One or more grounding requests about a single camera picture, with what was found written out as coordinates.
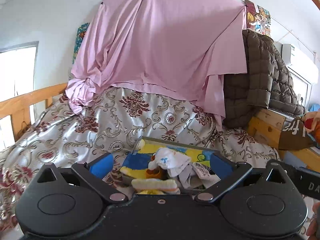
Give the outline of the person's right hand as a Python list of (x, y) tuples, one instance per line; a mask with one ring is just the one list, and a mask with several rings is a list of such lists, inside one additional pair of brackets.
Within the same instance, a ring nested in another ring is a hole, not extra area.
[(319, 206), (320, 202), (315, 203), (312, 207), (313, 217), (311, 223), (306, 231), (306, 235), (308, 236), (308, 240), (317, 240), (317, 231), (318, 231), (318, 220), (319, 220)]

